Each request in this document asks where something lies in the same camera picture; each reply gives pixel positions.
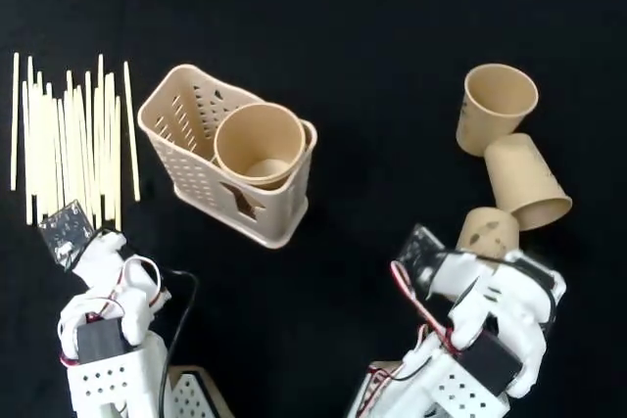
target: plastic basket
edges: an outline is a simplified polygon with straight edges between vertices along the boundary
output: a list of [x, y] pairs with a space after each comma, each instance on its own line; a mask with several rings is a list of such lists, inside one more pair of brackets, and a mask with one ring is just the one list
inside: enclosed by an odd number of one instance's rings
[[307, 149], [275, 190], [231, 178], [217, 166], [214, 156], [220, 122], [243, 105], [263, 101], [194, 66], [182, 65], [171, 70], [142, 105], [138, 123], [168, 171], [178, 198], [277, 249], [290, 240], [307, 211], [307, 183], [317, 141], [314, 126], [302, 121]]

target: black tablecloth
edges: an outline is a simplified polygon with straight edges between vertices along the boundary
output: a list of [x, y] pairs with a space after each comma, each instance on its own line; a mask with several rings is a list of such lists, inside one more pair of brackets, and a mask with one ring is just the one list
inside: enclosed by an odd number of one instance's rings
[[[0, 0], [0, 12], [3, 415], [69, 415], [55, 326], [83, 290], [7, 190], [16, 50], [58, 90], [102, 52], [118, 73], [130, 60], [138, 106], [191, 63], [315, 123], [311, 208], [279, 251], [180, 202], [143, 134], [140, 204], [123, 182], [131, 244], [203, 283], [175, 362], [207, 367], [240, 418], [340, 417], [370, 360], [414, 345], [389, 259], [415, 222], [452, 245], [466, 212], [494, 203], [484, 163], [454, 137], [463, 77], [486, 62], [528, 71], [541, 98], [523, 129], [574, 208], [522, 235], [568, 292], [539, 384], [510, 416], [623, 409], [625, 0]], [[170, 286], [167, 341], [188, 294]]]

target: black cable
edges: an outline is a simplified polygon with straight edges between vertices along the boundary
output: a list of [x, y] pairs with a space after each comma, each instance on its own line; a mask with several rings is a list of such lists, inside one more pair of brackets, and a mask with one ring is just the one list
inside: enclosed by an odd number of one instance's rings
[[426, 367], [426, 365], [429, 363], [429, 361], [431, 361], [430, 357], [426, 361], [424, 361], [418, 368], [416, 368], [415, 371], [411, 372], [410, 374], [408, 374], [405, 377], [394, 377], [388, 371], [386, 371], [385, 369], [381, 369], [381, 368], [377, 369], [375, 371], [375, 373], [379, 372], [379, 371], [383, 371], [387, 375], [388, 379], [390, 379], [391, 381], [404, 382], [404, 381], [408, 381], [409, 379], [414, 378], [422, 369], [424, 369]]
[[[445, 251], [448, 254], [463, 254], [465, 252], [459, 252], [459, 251]], [[535, 278], [534, 274], [528, 270], [527, 268], [525, 268], [522, 265], [519, 265], [517, 263], [511, 263], [509, 261], [505, 261], [504, 259], [500, 259], [500, 258], [492, 258], [491, 256], [483, 256], [483, 255], [477, 255], [478, 259], [482, 259], [484, 261], [488, 261], [491, 263], [495, 263], [495, 264], [503, 264], [505, 266], [509, 266], [513, 269], [515, 269], [516, 271], [524, 274], [525, 276], [527, 276], [528, 278], [531, 278], [532, 280], [534, 280], [536, 282], [536, 284], [538, 286], [540, 286], [540, 288], [545, 292], [545, 294], [547, 295], [547, 297], [549, 298], [549, 304], [551, 305], [550, 309], [549, 309], [549, 319], [540, 324], [540, 327], [544, 330], [545, 332], [545, 337], [549, 334], [551, 327], [553, 327], [553, 324], [555, 323], [555, 315], [556, 315], [556, 311], [557, 311], [557, 304], [555, 302], [555, 298], [553, 297], [553, 293], [551, 292], [551, 290], [549, 288], [547, 288], [547, 286], [545, 286], [543, 283], [538, 282], [538, 280]]]
[[174, 350], [176, 349], [176, 344], [178, 343], [178, 337], [180, 336], [180, 332], [183, 330], [185, 326], [185, 322], [187, 321], [187, 317], [191, 312], [192, 307], [196, 303], [196, 296], [198, 295], [198, 289], [200, 287], [200, 280], [194, 273], [190, 273], [189, 271], [182, 271], [176, 269], [164, 268], [164, 271], [169, 274], [173, 274], [176, 276], [187, 276], [189, 277], [193, 283], [194, 288], [192, 289], [192, 294], [189, 296], [189, 301], [187, 302], [187, 306], [183, 311], [183, 314], [180, 316], [180, 320], [178, 321], [178, 326], [176, 327], [176, 331], [174, 332], [174, 336], [172, 337], [172, 341], [169, 344], [168, 354], [166, 355], [166, 362], [164, 364], [164, 371], [161, 375], [161, 384], [159, 385], [159, 418], [165, 418], [164, 411], [164, 400], [166, 399], [166, 383], [168, 382], [168, 369], [169, 364], [172, 361], [172, 356], [174, 355]]

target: kraft paper cup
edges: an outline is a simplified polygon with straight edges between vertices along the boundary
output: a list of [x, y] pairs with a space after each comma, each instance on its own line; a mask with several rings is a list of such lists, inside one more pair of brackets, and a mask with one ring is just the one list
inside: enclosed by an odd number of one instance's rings
[[265, 189], [281, 186], [305, 146], [298, 117], [273, 103], [235, 110], [220, 123], [214, 140], [217, 163], [229, 176]]
[[472, 156], [513, 132], [538, 104], [538, 88], [521, 70], [504, 64], [485, 64], [465, 78], [457, 140]]
[[501, 137], [488, 146], [486, 165], [497, 208], [530, 230], [550, 224], [572, 208], [551, 169], [527, 134]]
[[503, 258], [518, 248], [518, 221], [508, 212], [496, 208], [473, 209], [466, 216], [457, 248], [492, 258]]

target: paper cup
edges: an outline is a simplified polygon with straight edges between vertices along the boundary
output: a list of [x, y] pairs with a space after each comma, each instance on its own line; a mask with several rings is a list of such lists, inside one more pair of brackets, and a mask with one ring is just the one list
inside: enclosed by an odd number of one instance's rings
[[496, 140], [486, 149], [485, 160], [497, 208], [518, 219], [520, 230], [550, 224], [572, 208], [527, 134]]
[[260, 188], [281, 186], [305, 152], [298, 117], [272, 103], [243, 106], [219, 124], [214, 140], [218, 165], [231, 177]]
[[463, 222], [457, 248], [501, 259], [518, 248], [519, 230], [518, 221], [508, 212], [496, 208], [473, 209]]
[[486, 147], [513, 132], [538, 104], [538, 88], [521, 70], [485, 64], [464, 81], [457, 140], [469, 154], [482, 157]]

